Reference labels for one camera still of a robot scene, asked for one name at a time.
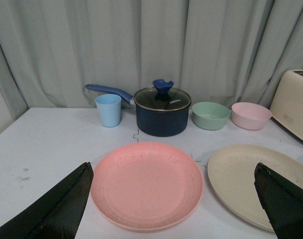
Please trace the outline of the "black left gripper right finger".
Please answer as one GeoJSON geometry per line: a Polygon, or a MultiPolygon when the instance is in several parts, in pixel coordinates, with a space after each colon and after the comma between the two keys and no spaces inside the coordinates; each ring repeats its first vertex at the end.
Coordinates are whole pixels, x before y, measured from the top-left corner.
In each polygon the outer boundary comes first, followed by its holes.
{"type": "Polygon", "coordinates": [[[260,204],[279,239],[303,239],[303,189],[263,163],[254,171],[260,204]]]}

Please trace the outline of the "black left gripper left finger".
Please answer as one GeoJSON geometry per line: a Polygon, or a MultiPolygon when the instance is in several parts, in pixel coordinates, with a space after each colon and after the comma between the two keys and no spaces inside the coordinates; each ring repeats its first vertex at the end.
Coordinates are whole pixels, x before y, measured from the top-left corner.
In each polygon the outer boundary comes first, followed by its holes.
{"type": "Polygon", "coordinates": [[[0,227],[0,239],[73,239],[89,197],[93,180],[85,162],[0,227]]]}

